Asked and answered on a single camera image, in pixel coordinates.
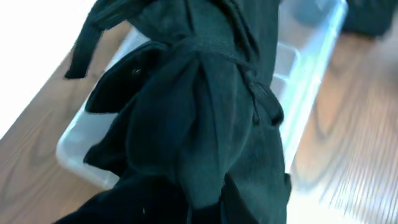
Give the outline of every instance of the dark green cloth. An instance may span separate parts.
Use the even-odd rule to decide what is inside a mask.
[[[392,27],[397,0],[347,0],[348,13],[342,31],[368,37],[380,37]],[[337,0],[298,0],[292,6],[296,20],[306,26],[317,27],[328,19],[336,7]]]
[[[119,114],[85,162],[117,175],[131,169],[166,178],[183,192],[192,217],[223,204],[228,223],[240,215],[245,223],[285,223],[291,185],[279,133],[283,112],[269,88],[278,5],[131,0],[90,13],[90,29],[125,18],[151,41],[105,73],[91,94],[87,111]],[[76,49],[89,42],[84,33]],[[82,55],[74,53],[67,78],[84,77],[87,67],[76,62]],[[235,190],[222,197],[227,182]]]

